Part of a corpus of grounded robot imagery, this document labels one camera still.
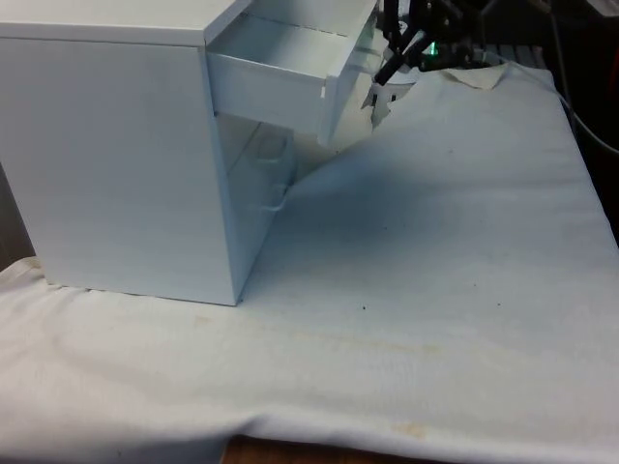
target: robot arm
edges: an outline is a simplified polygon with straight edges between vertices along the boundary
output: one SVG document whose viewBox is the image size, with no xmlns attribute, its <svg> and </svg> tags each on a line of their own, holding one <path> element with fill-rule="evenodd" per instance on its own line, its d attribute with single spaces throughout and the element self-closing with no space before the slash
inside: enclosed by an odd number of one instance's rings
<svg viewBox="0 0 619 464">
<path fill-rule="evenodd" d="M 389 42 L 393 55 L 374 77 L 377 84 L 385 85 L 404 65 L 419 67 L 422 72 L 454 66 L 481 66 L 473 61 L 473 51 L 466 43 L 477 30 L 481 14 L 466 1 L 410 0 L 407 28 L 403 34 L 399 29 L 399 1 L 384 1 L 383 36 Z M 454 44 L 455 51 L 449 46 L 444 47 L 439 56 L 426 56 L 424 51 L 434 42 Z"/>
</svg>

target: dark background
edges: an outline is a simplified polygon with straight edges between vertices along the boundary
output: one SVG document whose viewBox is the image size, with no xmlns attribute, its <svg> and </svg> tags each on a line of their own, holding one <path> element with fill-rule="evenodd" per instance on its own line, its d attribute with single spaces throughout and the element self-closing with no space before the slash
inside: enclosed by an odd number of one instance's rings
<svg viewBox="0 0 619 464">
<path fill-rule="evenodd" d="M 603 19 L 586 0 L 555 0 L 554 7 L 574 109 L 601 139 L 619 147 L 619 82 L 609 82 L 619 48 L 619 18 Z M 486 19 L 486 38 L 491 44 L 542 46 L 546 65 L 564 92 L 547 14 L 526 0 L 503 0 Z M 576 131 L 576 140 L 619 244 L 619 157 L 582 130 Z"/>
</svg>

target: white cloth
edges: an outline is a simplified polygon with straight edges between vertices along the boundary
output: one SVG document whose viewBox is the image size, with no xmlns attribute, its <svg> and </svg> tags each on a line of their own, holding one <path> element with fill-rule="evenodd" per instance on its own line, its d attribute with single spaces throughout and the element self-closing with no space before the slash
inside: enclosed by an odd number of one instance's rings
<svg viewBox="0 0 619 464">
<path fill-rule="evenodd" d="M 557 98 L 426 74 L 291 191 L 237 308 L 0 274 L 0 456 L 211 462 L 245 433 L 615 463 L 618 305 Z"/>
</svg>

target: drawer front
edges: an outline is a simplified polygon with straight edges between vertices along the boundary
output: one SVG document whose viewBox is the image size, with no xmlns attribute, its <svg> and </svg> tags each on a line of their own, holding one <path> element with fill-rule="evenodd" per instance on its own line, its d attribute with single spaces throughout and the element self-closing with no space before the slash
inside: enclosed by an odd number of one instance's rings
<svg viewBox="0 0 619 464">
<path fill-rule="evenodd" d="M 294 176 L 292 134 L 261 125 L 228 177 L 236 230 L 236 276 L 244 282 Z"/>
<path fill-rule="evenodd" d="M 363 50 L 374 33 L 375 2 L 348 4 L 348 36 L 239 17 L 207 51 L 216 111 L 314 134 L 328 145 L 367 68 Z"/>
</svg>

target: white cabinet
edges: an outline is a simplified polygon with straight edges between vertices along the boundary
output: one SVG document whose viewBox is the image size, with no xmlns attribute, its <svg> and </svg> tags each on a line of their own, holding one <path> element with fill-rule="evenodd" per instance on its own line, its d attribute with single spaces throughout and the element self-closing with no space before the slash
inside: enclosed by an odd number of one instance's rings
<svg viewBox="0 0 619 464">
<path fill-rule="evenodd" d="M 58 1 L 0 0 L 0 160 L 47 279 L 236 304 L 373 1 Z"/>
</svg>

